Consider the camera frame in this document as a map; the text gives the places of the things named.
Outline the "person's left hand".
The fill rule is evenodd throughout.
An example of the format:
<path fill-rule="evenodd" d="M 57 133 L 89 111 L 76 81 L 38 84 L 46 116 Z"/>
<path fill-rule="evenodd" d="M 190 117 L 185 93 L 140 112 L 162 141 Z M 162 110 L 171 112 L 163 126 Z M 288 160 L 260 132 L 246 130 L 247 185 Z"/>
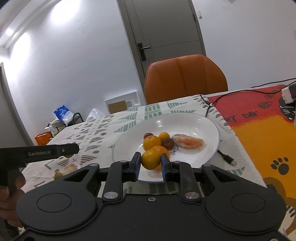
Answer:
<path fill-rule="evenodd" d="M 16 191 L 10 194 L 9 188 L 1 186 L 1 218 L 8 221 L 8 224 L 15 227 L 22 228 L 23 225 L 18 219 L 16 214 L 16 204 L 21 196 L 24 195 L 22 187 L 25 185 L 26 180 L 23 174 L 16 178 Z"/>

